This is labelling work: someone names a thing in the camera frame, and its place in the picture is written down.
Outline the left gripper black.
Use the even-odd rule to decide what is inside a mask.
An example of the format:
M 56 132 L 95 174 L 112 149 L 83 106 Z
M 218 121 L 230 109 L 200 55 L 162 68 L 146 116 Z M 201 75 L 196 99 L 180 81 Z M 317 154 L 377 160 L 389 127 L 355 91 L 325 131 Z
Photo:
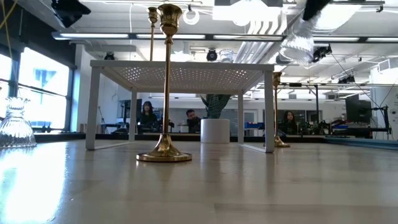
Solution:
M 51 0 L 51 8 L 55 18 L 64 28 L 69 28 L 82 16 L 91 13 L 79 0 Z

